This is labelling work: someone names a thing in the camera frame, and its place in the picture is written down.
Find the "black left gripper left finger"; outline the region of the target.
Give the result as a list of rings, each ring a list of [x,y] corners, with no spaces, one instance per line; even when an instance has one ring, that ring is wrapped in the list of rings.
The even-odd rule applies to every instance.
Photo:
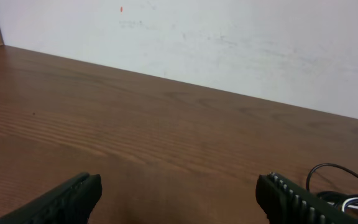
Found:
[[[0,224],[88,224],[101,196],[101,176],[82,172],[0,217]]]

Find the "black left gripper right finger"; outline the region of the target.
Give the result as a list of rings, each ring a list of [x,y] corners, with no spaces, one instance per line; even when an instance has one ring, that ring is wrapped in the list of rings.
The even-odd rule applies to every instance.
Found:
[[[255,197],[270,224],[358,224],[278,173],[259,176]]]

